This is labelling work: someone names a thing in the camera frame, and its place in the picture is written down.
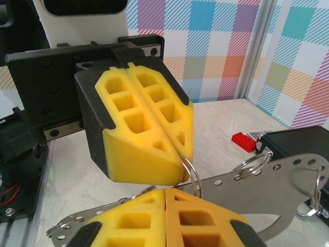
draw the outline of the yellow foam pad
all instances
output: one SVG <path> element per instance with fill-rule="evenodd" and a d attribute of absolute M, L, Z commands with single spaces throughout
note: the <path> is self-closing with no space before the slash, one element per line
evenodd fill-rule
<path fill-rule="evenodd" d="M 93 217 L 102 223 L 91 247 L 166 247 L 165 191 L 157 189 Z"/>
<path fill-rule="evenodd" d="M 178 189 L 166 189 L 167 247 L 244 247 L 230 221 L 241 215 Z"/>
<path fill-rule="evenodd" d="M 193 157 L 193 104 L 184 105 L 161 73 L 130 64 L 105 71 L 95 89 L 116 128 L 103 130 L 115 182 L 176 185 Z"/>

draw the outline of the dark screen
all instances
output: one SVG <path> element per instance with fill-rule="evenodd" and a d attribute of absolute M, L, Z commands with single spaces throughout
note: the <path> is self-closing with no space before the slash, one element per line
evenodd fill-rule
<path fill-rule="evenodd" d="M 49 13 L 58 16 L 116 14 L 128 0 L 44 0 Z"/>

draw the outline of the red wire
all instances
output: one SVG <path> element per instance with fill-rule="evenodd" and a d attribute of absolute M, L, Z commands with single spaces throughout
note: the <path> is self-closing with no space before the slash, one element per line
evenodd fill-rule
<path fill-rule="evenodd" d="M 6 204 L 8 204 L 8 203 L 10 203 L 12 200 L 14 200 L 14 198 L 17 196 L 17 194 L 20 192 L 20 190 L 21 190 L 21 188 L 19 187 L 19 188 L 15 191 L 14 195 L 13 195 L 8 201 L 6 201 L 6 202 L 4 202 L 3 204 L 1 204 L 0 207 L 5 206 Z"/>
<path fill-rule="evenodd" d="M 15 187 L 16 187 L 16 184 L 15 184 L 14 186 L 12 186 L 11 188 L 5 190 L 4 192 L 1 192 L 1 193 L 0 193 L 0 196 L 3 195 L 3 194 L 5 194 L 5 193 L 7 193 L 7 192 L 9 192 L 9 191 L 11 191 L 11 190 L 12 190 L 13 188 L 15 188 Z"/>

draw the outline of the red plastic block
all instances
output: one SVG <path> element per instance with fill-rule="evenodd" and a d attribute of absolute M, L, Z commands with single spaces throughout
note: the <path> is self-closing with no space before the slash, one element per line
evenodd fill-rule
<path fill-rule="evenodd" d="M 246 150 L 248 153 L 252 152 L 256 148 L 256 142 L 249 138 L 248 136 L 242 134 L 242 132 L 239 132 L 232 136 L 232 141 L 236 144 L 238 144 L 240 147 L 242 147 L 244 150 Z"/>

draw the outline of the white marble surface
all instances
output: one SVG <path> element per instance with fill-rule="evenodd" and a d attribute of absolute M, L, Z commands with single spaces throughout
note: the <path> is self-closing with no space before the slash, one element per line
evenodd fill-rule
<path fill-rule="evenodd" d="M 229 172 L 252 156 L 231 141 L 233 134 L 283 129 L 283 125 L 244 99 L 195 104 L 193 164 L 202 178 Z M 131 197 L 144 188 L 145 185 L 119 184 L 107 179 L 90 159 L 84 132 L 57 139 L 35 246 L 53 246 L 46 231 L 64 217 Z M 270 224 L 268 216 L 254 215 L 248 219 L 256 230 Z M 295 217 L 284 232 L 267 244 L 328 247 L 329 227 L 317 217 L 309 220 Z"/>

